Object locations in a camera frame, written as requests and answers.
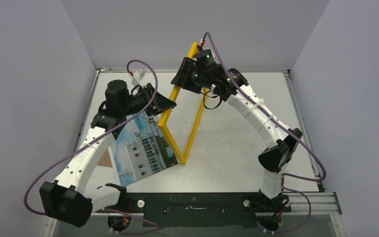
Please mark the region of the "sky and building photo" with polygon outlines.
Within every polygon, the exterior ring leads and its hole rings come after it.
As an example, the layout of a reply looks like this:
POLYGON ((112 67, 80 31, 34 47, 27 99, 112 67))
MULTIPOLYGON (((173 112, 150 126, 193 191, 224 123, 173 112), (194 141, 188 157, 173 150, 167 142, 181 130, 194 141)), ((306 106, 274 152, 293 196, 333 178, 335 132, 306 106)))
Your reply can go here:
POLYGON ((160 116, 141 113, 127 123, 108 148, 121 186, 159 173, 179 162, 162 135, 160 116))

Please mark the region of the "yellow wooden picture frame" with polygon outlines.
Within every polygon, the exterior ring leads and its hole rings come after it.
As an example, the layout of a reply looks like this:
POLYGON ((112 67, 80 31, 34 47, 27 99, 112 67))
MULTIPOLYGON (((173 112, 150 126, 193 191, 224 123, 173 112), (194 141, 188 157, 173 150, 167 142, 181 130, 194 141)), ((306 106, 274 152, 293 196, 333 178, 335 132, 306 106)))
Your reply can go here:
POLYGON ((172 85, 169 99, 177 103, 161 114, 158 127, 180 165, 186 165, 203 114, 201 94, 172 85))

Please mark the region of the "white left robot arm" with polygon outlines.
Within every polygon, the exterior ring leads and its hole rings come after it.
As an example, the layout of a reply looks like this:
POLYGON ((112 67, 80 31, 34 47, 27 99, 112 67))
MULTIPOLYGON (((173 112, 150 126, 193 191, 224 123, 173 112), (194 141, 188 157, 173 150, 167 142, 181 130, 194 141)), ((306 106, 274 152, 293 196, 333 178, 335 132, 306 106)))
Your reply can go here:
POLYGON ((123 80, 109 82, 105 100, 77 153, 52 182, 43 182, 39 189, 45 215, 82 227, 93 212, 101 209, 109 207, 114 212, 123 212, 128 207, 126 188, 107 183, 94 191, 86 191, 91 174, 132 118, 141 113, 156 116, 176 105, 158 93, 151 83, 139 86, 134 94, 123 80))

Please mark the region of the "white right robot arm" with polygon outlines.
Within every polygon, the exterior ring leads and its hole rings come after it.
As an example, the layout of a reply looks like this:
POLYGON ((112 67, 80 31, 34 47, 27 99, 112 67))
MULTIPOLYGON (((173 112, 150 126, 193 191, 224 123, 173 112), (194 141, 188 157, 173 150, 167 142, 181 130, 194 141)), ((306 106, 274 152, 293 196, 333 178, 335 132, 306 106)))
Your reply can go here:
POLYGON ((282 194, 282 174, 297 149, 302 132, 280 122, 259 98, 244 75, 235 68, 224 71, 215 62, 210 49, 203 49, 194 56, 184 57, 171 83, 197 94, 207 88, 221 102, 234 107, 252 125, 264 140, 266 149, 258 160, 264 168, 264 179, 259 205, 266 212, 279 205, 282 194))

